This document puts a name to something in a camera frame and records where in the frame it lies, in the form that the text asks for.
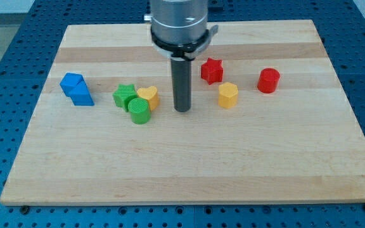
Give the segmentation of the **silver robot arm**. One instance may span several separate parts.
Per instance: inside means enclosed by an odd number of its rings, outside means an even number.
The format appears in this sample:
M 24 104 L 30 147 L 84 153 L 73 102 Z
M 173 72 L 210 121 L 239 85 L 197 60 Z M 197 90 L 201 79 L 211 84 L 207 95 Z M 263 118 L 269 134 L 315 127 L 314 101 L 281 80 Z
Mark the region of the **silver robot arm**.
M 193 61 L 218 33 L 207 27 L 208 2 L 204 0 L 151 0 L 150 34 L 155 49 L 174 61 Z

